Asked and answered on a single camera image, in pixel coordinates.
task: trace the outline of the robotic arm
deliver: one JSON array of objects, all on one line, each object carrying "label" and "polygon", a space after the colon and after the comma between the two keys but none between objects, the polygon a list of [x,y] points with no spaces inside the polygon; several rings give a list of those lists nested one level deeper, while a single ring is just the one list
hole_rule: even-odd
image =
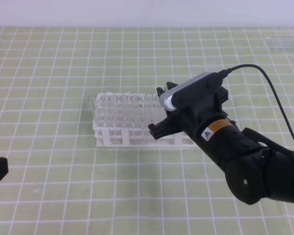
[{"label": "robotic arm", "polygon": [[167,91],[157,88],[167,118],[150,124],[150,133],[157,140],[184,131],[225,173],[234,196],[249,205],[265,197],[294,203],[294,151],[249,128],[240,131],[222,110],[228,100],[222,81],[242,67],[254,67],[263,73],[294,138],[273,85],[256,65],[206,72],[180,85],[168,82]]}]

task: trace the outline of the test tube rack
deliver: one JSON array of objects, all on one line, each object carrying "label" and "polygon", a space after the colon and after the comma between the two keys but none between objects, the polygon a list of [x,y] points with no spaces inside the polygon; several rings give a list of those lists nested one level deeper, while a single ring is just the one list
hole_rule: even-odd
[{"label": "test tube rack", "polygon": [[158,140],[151,136],[147,126],[166,118],[156,94],[99,93],[96,97],[90,96],[88,101],[97,146],[197,147],[184,132]]}]

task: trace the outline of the test tube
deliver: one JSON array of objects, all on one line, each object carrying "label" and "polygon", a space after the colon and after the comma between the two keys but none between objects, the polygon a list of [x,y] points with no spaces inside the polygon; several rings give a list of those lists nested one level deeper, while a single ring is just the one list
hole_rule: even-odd
[{"label": "test tube", "polygon": [[153,94],[145,94],[144,98],[144,127],[148,127],[152,123],[152,97]]},{"label": "test tube", "polygon": [[88,104],[90,109],[92,110],[93,119],[95,120],[95,125],[97,127],[103,127],[104,122],[103,122],[102,108],[98,106],[98,102],[94,95],[91,95],[90,97],[88,97]]},{"label": "test tube", "polygon": [[112,121],[114,127],[121,127],[121,120],[119,118],[121,117],[118,114],[118,109],[119,109],[119,102],[118,102],[118,97],[116,95],[110,96],[110,101],[111,101],[111,106],[110,106],[110,115],[112,116]]},{"label": "test tube", "polygon": [[122,121],[124,127],[132,127],[132,120],[129,112],[128,99],[126,95],[120,96],[120,107],[120,113],[122,114]]},{"label": "test tube", "polygon": [[103,109],[104,125],[105,127],[110,127],[111,121],[109,118],[109,96],[104,94],[101,97],[101,102],[102,102],[102,109]]},{"label": "test tube", "polygon": [[137,95],[131,97],[131,114],[134,127],[142,127],[141,109]]},{"label": "test tube", "polygon": [[161,105],[159,102],[159,96],[156,95],[156,101],[155,101],[155,109],[154,109],[154,124],[157,124],[161,121]]},{"label": "test tube", "polygon": [[91,95],[88,97],[88,104],[93,114],[93,119],[96,117],[96,111],[98,110],[98,104],[96,101],[96,96]]}]

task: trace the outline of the orange label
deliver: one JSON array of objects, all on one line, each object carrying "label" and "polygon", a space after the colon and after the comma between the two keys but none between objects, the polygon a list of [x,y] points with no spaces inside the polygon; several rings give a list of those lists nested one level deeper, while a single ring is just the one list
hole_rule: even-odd
[{"label": "orange label", "polygon": [[221,128],[225,127],[225,126],[230,126],[232,125],[228,120],[226,119],[220,119],[217,121],[214,121],[213,123],[211,123],[208,128],[213,132],[216,133],[218,130],[220,130]]},{"label": "orange label", "polygon": [[226,119],[220,119],[217,121],[214,121],[211,123],[206,129],[201,133],[201,136],[206,140],[210,140],[210,138],[213,136],[214,133],[216,133],[218,130],[225,126],[232,125],[228,120]]}]

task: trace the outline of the green grid mat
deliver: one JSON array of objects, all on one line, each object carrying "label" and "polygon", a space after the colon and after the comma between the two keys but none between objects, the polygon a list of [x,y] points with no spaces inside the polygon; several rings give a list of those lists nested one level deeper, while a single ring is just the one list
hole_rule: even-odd
[{"label": "green grid mat", "polygon": [[[0,28],[0,235],[294,235],[294,205],[247,206],[199,149],[96,148],[87,97],[153,93],[256,63],[294,129],[294,28]],[[294,143],[257,70],[231,74],[229,117]]]}]

